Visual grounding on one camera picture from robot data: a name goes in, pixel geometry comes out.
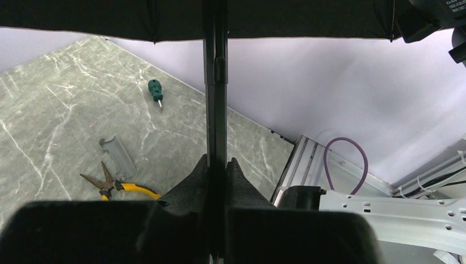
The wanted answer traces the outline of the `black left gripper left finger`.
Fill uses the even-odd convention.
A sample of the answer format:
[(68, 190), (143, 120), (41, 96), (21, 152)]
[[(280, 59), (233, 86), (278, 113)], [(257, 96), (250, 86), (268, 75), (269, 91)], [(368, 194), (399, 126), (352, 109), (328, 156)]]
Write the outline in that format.
[(1, 263), (208, 263), (196, 197), (27, 203), (1, 231)]

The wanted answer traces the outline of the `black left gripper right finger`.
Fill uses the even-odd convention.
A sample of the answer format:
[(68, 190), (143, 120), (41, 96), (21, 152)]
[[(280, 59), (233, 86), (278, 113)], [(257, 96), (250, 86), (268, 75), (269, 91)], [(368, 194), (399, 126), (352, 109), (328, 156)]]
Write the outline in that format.
[(296, 186), (275, 207), (228, 163), (225, 263), (382, 263), (375, 233), (360, 215), (319, 211), (313, 188)]

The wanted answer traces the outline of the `beige umbrella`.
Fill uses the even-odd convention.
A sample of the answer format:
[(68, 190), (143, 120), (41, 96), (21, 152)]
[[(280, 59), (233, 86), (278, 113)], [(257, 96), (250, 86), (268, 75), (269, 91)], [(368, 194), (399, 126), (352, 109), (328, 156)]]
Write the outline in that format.
[(401, 37), (393, 2), (350, 1), (1, 1), (1, 25), (77, 31), (145, 40), (202, 39), (207, 105), (208, 167), (226, 159), (228, 38)]

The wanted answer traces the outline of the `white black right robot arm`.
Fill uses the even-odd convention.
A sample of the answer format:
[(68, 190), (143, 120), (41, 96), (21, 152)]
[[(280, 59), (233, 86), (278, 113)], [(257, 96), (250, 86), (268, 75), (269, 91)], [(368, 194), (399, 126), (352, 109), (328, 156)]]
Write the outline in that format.
[(465, 65), (465, 1), (394, 1), (393, 11), (405, 43), (452, 29), (452, 49), (448, 53), (455, 63)]

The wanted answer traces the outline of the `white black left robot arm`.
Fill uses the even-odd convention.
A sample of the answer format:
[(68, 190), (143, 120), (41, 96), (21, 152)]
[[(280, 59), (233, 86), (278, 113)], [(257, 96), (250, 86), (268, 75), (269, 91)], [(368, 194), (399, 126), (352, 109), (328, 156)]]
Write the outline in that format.
[(1, 263), (384, 263), (379, 242), (465, 255), (465, 199), (288, 188), (278, 206), (236, 159), (203, 156), (158, 200), (39, 201), (1, 233)]

